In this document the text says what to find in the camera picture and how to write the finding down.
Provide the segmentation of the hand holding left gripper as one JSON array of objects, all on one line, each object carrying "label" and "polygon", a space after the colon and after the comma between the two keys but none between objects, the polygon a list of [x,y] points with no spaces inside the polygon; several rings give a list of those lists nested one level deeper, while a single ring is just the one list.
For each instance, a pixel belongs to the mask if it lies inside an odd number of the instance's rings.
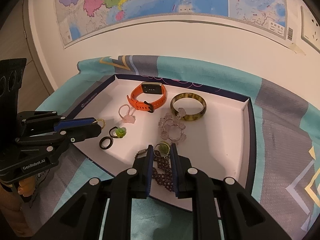
[{"label": "hand holding left gripper", "polygon": [[[29,197],[35,191],[36,179],[35,176],[25,178],[19,181],[18,194],[24,197]],[[29,228],[24,214],[21,210],[20,197],[16,197],[13,192],[8,192],[1,185],[1,212],[6,218],[13,232],[18,237],[31,237],[33,235]]]}]

